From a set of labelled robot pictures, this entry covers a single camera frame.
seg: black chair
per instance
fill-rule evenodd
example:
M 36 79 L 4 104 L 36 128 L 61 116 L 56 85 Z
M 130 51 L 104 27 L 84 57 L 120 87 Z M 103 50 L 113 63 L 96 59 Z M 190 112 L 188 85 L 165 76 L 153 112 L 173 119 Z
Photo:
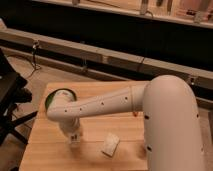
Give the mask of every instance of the black chair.
M 15 128 L 35 117 L 37 112 L 16 120 L 12 118 L 13 111 L 17 108 L 16 103 L 26 103 L 32 100 L 32 94 L 24 88 L 26 84 L 27 80 L 12 68 L 0 49 L 0 145 L 9 133 L 24 144 L 28 143 L 27 139 Z

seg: metal bar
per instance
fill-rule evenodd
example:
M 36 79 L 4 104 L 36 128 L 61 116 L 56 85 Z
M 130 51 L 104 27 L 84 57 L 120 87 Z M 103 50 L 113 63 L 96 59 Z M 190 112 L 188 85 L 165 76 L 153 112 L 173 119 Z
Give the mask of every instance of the metal bar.
M 208 109 L 208 110 L 212 110 L 213 101 L 207 100 L 207 99 L 204 99 L 204 98 L 200 98 L 200 97 L 196 97 L 196 100 L 197 100 L 197 104 L 198 104 L 199 107 L 204 108 L 204 109 Z
M 168 0 L 167 2 L 167 13 L 169 15 L 171 14 L 171 11 L 172 11 L 172 3 L 173 3 L 173 0 Z
M 74 43 L 14 29 L 0 29 L 0 39 L 30 47 L 33 46 L 35 41 L 37 41 L 40 45 L 39 48 L 44 50 L 104 63 L 131 71 L 137 71 L 138 65 L 140 65 L 143 60 L 142 56 L 98 48 L 81 43 Z M 137 72 L 151 74 L 153 76 L 173 74 L 184 80 L 187 80 L 189 76 L 195 76 L 196 81 L 194 82 L 194 85 L 210 90 L 213 89 L 213 72 L 211 71 L 145 58 L 142 67 Z

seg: floor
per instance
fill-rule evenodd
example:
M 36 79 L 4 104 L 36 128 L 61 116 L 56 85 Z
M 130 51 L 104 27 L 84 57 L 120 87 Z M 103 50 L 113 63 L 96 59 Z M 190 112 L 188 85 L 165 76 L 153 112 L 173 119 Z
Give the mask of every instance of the floor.
M 21 73 L 23 77 L 27 77 L 32 68 L 30 64 L 26 61 L 17 58 L 8 58 L 13 67 Z M 39 101 L 41 99 L 42 93 L 45 86 L 49 82 L 68 82 L 68 81 L 95 81 L 92 78 L 88 78 L 82 75 L 76 75 L 73 73 L 64 72 L 62 70 L 53 69 L 47 66 L 42 66 L 42 70 L 37 71 L 32 77 L 28 79 L 27 88 L 33 93 L 33 101 L 29 104 L 24 104 L 19 106 L 19 111 L 15 114 L 23 116 L 24 113 L 30 113 L 38 109 Z M 205 150 L 205 161 L 207 170 L 213 170 L 213 146 L 210 136 L 208 111 L 205 109 L 200 110 L 200 121 L 201 130 L 204 141 Z M 25 136 L 29 137 L 30 128 L 33 126 L 33 121 L 28 122 L 26 125 L 22 125 L 18 130 Z M 11 168 L 18 166 L 21 162 L 23 153 L 25 150 L 25 145 L 17 141 L 13 136 L 8 136 L 3 145 L 0 147 L 0 171 L 9 171 Z

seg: wooden table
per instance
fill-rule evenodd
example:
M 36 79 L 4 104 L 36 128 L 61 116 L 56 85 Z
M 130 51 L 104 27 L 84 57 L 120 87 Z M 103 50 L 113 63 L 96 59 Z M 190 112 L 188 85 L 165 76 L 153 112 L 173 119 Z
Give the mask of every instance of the wooden table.
M 52 2 L 60 2 L 64 4 L 72 4 L 72 0 L 48 0 Z M 133 10 L 138 11 L 141 8 L 141 0 L 80 0 L 81 4 L 86 5 L 95 5 L 97 7 L 108 7 L 114 8 L 116 6 L 119 10 Z M 154 15 L 168 15 L 167 14 L 167 2 L 168 0 L 164 0 L 160 7 L 156 6 L 156 0 L 149 0 L 149 11 L 151 11 Z M 180 0 L 173 0 L 172 5 L 172 16 L 176 16 L 176 11 L 179 8 Z
M 83 136 L 79 147 L 71 148 L 58 124 L 45 115 L 47 95 L 59 88 L 76 92 L 78 99 L 88 98 L 129 85 L 145 82 L 71 82 L 50 83 L 44 92 L 20 171 L 146 171 L 143 118 L 140 113 L 122 113 L 81 119 Z M 120 138 L 112 158 L 101 152 L 103 141 L 111 132 Z

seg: chair leg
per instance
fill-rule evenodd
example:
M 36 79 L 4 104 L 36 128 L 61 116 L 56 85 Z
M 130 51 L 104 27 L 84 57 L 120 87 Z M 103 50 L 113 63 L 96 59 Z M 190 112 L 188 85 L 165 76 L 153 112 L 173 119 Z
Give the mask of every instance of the chair leg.
M 23 116 L 23 117 L 15 120 L 15 121 L 13 121 L 12 124 L 13 124 L 14 127 L 16 127 L 16 126 L 18 126 L 18 125 L 20 125 L 20 124 L 22 124 L 22 123 L 34 118 L 36 115 L 37 115 L 37 112 L 33 112 L 31 114 L 28 114 L 26 116 Z
M 8 111 L 7 111 L 7 116 L 11 116 L 13 115 L 13 111 L 18 107 L 18 105 L 16 103 L 10 104 Z
M 13 134 L 20 141 L 22 141 L 24 144 L 28 144 L 28 140 L 23 135 L 21 135 L 18 131 L 16 131 L 15 129 L 11 130 L 10 133 Z

